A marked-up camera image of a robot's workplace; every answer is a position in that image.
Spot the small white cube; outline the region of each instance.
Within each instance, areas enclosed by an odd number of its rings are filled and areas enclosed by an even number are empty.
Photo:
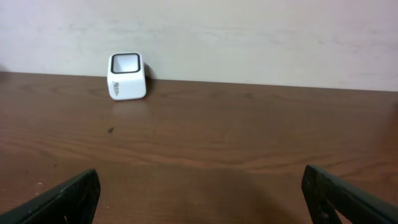
[[[121,53],[110,56],[108,90],[114,100],[131,100],[145,96],[147,90],[144,62],[139,53]]]

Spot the wood grain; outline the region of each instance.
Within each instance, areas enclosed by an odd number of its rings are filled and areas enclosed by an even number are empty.
[[[306,164],[398,205],[395,92],[0,73],[0,102],[0,213],[92,167],[95,223],[309,223]]]

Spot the black object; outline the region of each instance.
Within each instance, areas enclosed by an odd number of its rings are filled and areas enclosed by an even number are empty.
[[[335,210],[354,224],[398,223],[396,207],[317,166],[305,168],[302,190],[314,224],[341,223]]]
[[[44,192],[0,216],[1,224],[91,224],[101,187],[94,169]]]

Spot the wooden table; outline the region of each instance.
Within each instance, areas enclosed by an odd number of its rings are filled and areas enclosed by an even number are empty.
[[[0,213],[92,167],[95,223],[310,223],[307,164],[398,205],[398,93],[0,73],[0,102]]]

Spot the black rim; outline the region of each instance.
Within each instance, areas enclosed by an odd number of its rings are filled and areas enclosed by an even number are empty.
[[[114,62],[115,56],[118,56],[118,55],[137,55],[137,58],[138,58],[138,69],[136,71],[133,71],[133,72],[114,72],[113,71],[113,62]],[[141,58],[140,58],[139,54],[137,54],[137,53],[115,54],[115,55],[112,56],[111,72],[113,74],[125,74],[125,73],[136,73],[136,72],[139,72],[141,70],[140,61],[141,61]]]

